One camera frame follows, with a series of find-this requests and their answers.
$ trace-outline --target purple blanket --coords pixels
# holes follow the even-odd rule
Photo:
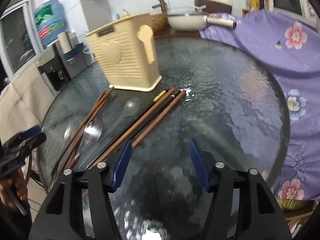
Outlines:
[[[320,35],[295,19],[252,11],[231,30],[210,26],[202,38],[223,41],[252,55],[279,82],[289,108],[291,136],[276,198],[320,196]]]

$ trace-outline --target cream plastic basket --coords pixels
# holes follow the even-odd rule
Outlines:
[[[110,87],[151,91],[161,80],[150,26],[150,14],[141,14],[116,20],[86,35]]]

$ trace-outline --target metal screw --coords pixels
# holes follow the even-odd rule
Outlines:
[[[105,166],[107,166],[107,165],[104,162],[97,164],[98,169],[103,169],[103,168],[105,168]]]
[[[72,172],[71,169],[66,169],[66,170],[63,171],[63,174],[66,175],[66,176],[68,176],[68,175],[71,174],[71,172]]]
[[[258,175],[258,171],[256,169],[250,169],[249,172],[252,174],[252,175]]]
[[[224,168],[224,163],[222,163],[222,162],[217,162],[217,163],[216,163],[216,167],[219,168],[219,169],[222,169],[222,168]]]

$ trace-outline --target window frame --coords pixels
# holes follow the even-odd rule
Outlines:
[[[23,10],[23,17],[24,17],[24,22],[26,25],[27,33],[28,33],[31,45],[32,45],[33,50],[36,55],[34,57],[32,57],[30,60],[28,60],[28,62],[26,62],[19,70],[17,70],[14,73],[13,69],[12,69],[12,64],[11,64],[10,59],[7,55],[7,52],[5,50],[3,28],[2,28],[1,20],[19,8],[22,8],[22,10]],[[34,12],[33,0],[21,0],[15,4],[13,4],[12,6],[8,7],[4,11],[3,15],[0,17],[0,57],[1,57],[1,61],[3,62],[4,70],[5,70],[10,81],[12,81],[14,79],[14,77],[16,75],[18,75],[19,72],[26,65],[28,65],[32,61],[34,61],[36,59],[36,57],[39,54],[41,54],[44,50],[44,48],[41,45],[41,41],[40,41],[40,38],[38,35],[36,24],[33,20],[33,12]]]

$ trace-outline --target metal spoon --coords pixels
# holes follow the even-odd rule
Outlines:
[[[64,142],[67,143],[70,141],[70,138],[72,136],[72,125],[69,124],[66,131],[64,132]]]
[[[127,118],[130,116],[135,115],[139,108],[140,108],[140,98],[131,98],[129,99],[123,109],[122,109],[122,114],[121,116],[115,121],[115,123],[107,130],[106,135],[108,135],[109,133],[111,133],[113,131],[113,129],[121,122],[121,120],[123,118]]]
[[[101,122],[95,120],[90,121],[84,128],[83,138],[81,140],[79,149],[81,149],[82,143],[84,143],[84,147],[81,151],[78,151],[75,160],[78,160],[85,149],[92,143],[95,143],[99,140],[102,133],[102,124]]]
[[[101,122],[97,121],[97,119],[90,121],[84,128],[83,132],[83,138],[81,140],[79,149],[81,149],[82,144],[84,143],[84,149],[80,152],[78,151],[76,154],[76,161],[78,161],[79,157],[82,155],[84,150],[92,143],[98,141],[102,133],[102,124]],[[72,125],[69,124],[65,133],[64,133],[64,141],[67,143],[72,136]],[[52,176],[50,183],[49,183],[49,190],[53,187],[54,182],[57,178],[57,172],[56,170],[55,174]]]

